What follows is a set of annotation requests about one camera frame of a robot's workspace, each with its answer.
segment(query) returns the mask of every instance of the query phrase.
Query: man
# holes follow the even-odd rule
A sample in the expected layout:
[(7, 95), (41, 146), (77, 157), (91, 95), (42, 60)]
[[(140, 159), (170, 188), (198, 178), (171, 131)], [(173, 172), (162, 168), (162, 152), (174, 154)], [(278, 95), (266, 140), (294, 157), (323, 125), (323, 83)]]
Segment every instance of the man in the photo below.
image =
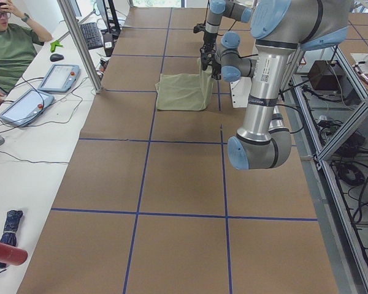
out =
[[(29, 28), (8, 23), (15, 15)], [(12, 0), (0, 0), (0, 88), (9, 92), (37, 55), (33, 44), (43, 45), (52, 35), (39, 23), (21, 12)], [(0, 104), (4, 93), (0, 91)]]

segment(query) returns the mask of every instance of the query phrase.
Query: smartwatch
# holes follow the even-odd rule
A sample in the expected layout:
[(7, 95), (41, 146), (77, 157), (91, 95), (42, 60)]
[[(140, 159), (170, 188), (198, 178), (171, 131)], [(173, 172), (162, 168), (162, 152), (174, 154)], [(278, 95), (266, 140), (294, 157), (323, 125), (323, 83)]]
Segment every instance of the smartwatch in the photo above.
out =
[(21, 20), (25, 23), (27, 23), (27, 21), (30, 19), (29, 15), (27, 13), (25, 13), (25, 17), (21, 18)]

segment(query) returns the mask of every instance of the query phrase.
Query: keyboard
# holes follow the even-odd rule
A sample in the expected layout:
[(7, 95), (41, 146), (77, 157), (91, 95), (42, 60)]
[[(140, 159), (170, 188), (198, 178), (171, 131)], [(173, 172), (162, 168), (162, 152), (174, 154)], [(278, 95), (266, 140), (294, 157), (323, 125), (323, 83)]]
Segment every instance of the keyboard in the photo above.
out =
[(103, 47), (101, 33), (97, 28), (97, 23), (82, 23), (80, 30), (86, 40), (87, 49), (95, 49)]

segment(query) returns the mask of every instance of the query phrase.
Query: white tablet device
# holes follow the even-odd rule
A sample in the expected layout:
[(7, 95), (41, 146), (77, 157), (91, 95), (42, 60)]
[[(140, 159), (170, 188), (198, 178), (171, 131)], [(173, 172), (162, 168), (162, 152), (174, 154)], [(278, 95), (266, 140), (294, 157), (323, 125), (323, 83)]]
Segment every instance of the white tablet device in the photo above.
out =
[(30, 89), (0, 114), (0, 119), (17, 127), (27, 126), (52, 104), (51, 94)]
[(47, 93), (65, 93), (75, 83), (80, 69), (74, 64), (54, 64), (42, 80), (38, 90)]

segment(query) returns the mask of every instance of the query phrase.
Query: red can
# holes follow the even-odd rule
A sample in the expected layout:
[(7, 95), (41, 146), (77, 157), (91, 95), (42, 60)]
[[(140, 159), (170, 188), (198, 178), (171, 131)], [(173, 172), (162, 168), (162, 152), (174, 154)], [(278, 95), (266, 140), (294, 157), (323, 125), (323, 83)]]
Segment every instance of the red can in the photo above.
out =
[(21, 265), (27, 259), (27, 251), (0, 243), (0, 262), (9, 265)]

